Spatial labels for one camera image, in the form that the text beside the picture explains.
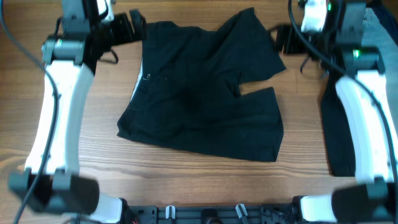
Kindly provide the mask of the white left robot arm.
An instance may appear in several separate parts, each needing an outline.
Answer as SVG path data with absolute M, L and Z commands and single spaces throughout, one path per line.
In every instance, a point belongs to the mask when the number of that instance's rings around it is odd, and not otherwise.
M 112 1 L 63 1 L 55 31 L 34 63 L 45 73 L 44 100 L 24 171 L 9 176 L 22 208 L 69 215 L 71 223 L 137 223 L 122 198 L 80 175 L 78 145 L 96 65 L 113 47 L 145 38 L 146 20 L 132 9 L 113 13 Z

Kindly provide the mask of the black shorts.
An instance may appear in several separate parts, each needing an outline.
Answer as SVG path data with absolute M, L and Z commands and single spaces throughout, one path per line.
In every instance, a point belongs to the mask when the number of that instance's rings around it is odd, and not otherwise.
M 171 21 L 146 27 L 141 76 L 118 136 L 182 151 L 274 162 L 284 127 L 273 88 L 242 95 L 243 83 L 283 72 L 253 8 L 218 30 Z

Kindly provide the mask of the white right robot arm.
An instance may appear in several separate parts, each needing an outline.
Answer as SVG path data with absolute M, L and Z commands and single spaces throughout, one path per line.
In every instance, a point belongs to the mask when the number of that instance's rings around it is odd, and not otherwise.
M 356 185 L 296 196 L 291 223 L 397 222 L 397 134 L 381 51 L 364 45 L 365 1 L 299 1 L 304 17 L 277 26 L 275 47 L 307 54 L 328 76 L 321 111 L 328 152 L 351 151 Z

